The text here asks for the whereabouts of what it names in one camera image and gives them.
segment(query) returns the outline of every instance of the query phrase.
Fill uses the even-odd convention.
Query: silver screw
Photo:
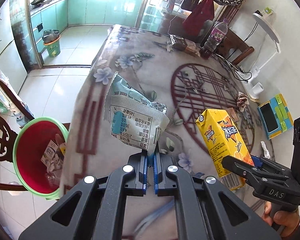
[[[131,172],[133,170],[133,167],[131,165],[126,165],[122,169],[124,172]]]
[[[206,177],[206,182],[209,184],[215,184],[216,178],[212,176]]]
[[[90,184],[92,182],[94,182],[94,177],[93,176],[86,176],[84,177],[84,182],[87,183],[87,184]]]
[[[171,165],[168,167],[168,171],[170,172],[176,172],[178,170],[178,167],[175,165]]]

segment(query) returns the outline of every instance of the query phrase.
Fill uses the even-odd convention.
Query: table
[[[86,175],[97,178],[109,175],[126,165],[131,154],[140,149],[123,144],[110,132],[110,124],[104,120],[104,102],[110,86],[96,82],[98,69],[110,67],[119,71],[133,88],[149,98],[167,105],[170,124],[159,138],[159,148],[167,150],[174,162],[179,158],[193,161],[187,167],[191,175],[217,176],[213,161],[207,153],[203,138],[196,128],[195,120],[206,108],[237,109],[235,95],[244,91],[242,85],[230,78],[228,71],[214,58],[203,60],[181,51],[168,52],[168,36],[141,29],[115,25],[110,29],[97,56],[92,62],[75,103],[67,141],[66,157],[60,189],[65,194]],[[267,140],[257,114],[257,104],[250,102],[246,112],[238,111],[237,127],[251,154],[263,154],[260,141],[265,141],[270,154],[273,149]],[[173,149],[168,148],[173,142]],[[244,197],[245,203],[256,210],[262,201],[253,197],[249,186],[236,194]],[[148,187],[144,197],[128,197],[126,203],[123,239],[172,240],[178,238],[176,217],[173,208],[135,233],[138,224],[148,215],[168,205],[171,197],[157,197],[153,190],[153,175],[148,171]]]

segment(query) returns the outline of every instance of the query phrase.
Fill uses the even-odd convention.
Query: red cloth
[[[213,19],[213,0],[202,0],[188,18],[185,19],[182,26],[189,35],[198,36],[204,22]]]

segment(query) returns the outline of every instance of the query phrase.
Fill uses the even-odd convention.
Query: black trash bag
[[[42,39],[45,44],[51,43],[60,37],[58,30],[46,30],[43,32]]]

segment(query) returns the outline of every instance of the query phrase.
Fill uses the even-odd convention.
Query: purple label
[[[214,28],[210,34],[210,37],[214,38],[218,43],[220,43],[223,40],[224,36],[225,35],[221,31],[219,31],[217,28]]]

